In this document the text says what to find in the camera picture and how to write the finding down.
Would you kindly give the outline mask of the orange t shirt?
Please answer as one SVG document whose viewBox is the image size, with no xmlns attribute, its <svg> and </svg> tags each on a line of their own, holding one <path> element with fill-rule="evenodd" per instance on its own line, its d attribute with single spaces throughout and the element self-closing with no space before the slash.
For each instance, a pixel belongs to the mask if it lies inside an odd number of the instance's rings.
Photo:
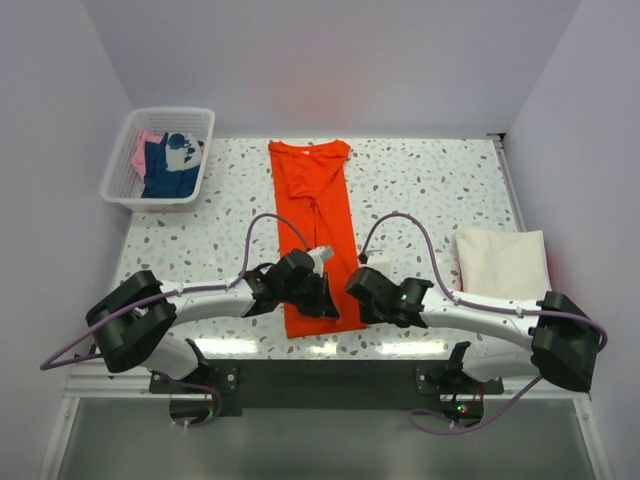
<svg viewBox="0 0 640 480">
<path fill-rule="evenodd" d="M 334 140 L 319 145 L 293 146 L 272 142 L 268 146 L 277 214 L 297 229 L 278 226 L 283 253 L 300 248 L 301 238 L 310 246 L 329 246 L 334 255 L 325 264 L 337 320 L 304 316 L 293 306 L 284 307 L 288 338 L 325 335 L 363 329 L 358 302 L 345 291 L 358 268 L 351 207 L 344 167 L 351 147 Z"/>
</svg>

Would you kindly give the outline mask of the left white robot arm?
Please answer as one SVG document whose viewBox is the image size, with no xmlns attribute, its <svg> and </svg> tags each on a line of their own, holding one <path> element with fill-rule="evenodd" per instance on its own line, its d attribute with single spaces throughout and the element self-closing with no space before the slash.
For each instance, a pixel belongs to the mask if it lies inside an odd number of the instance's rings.
<svg viewBox="0 0 640 480">
<path fill-rule="evenodd" d="M 110 372 L 142 366 L 169 376 L 185 392 L 196 392 L 207 380 L 204 356 L 194 341 L 169 337 L 173 326 L 217 317 L 255 317 L 280 305 L 335 323 L 339 312 L 325 271 L 332 257 L 328 246 L 295 249 L 275 264 L 220 284 L 163 283 L 142 270 L 89 310 L 86 322 Z"/>
</svg>

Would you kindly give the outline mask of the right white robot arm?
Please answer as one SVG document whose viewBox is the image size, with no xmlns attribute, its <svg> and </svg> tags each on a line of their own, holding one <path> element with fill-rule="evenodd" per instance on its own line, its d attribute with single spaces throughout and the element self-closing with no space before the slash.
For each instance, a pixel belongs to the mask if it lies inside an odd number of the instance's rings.
<svg viewBox="0 0 640 480">
<path fill-rule="evenodd" d="M 452 353 L 448 386 L 469 392 L 499 377 L 539 376 L 565 390 L 587 393 L 604 334 L 569 297 L 549 291 L 541 300 L 501 300 L 451 291 L 418 278 L 394 284 L 359 268 L 347 281 L 368 324 L 454 329 L 503 341 L 500 348 Z"/>
</svg>

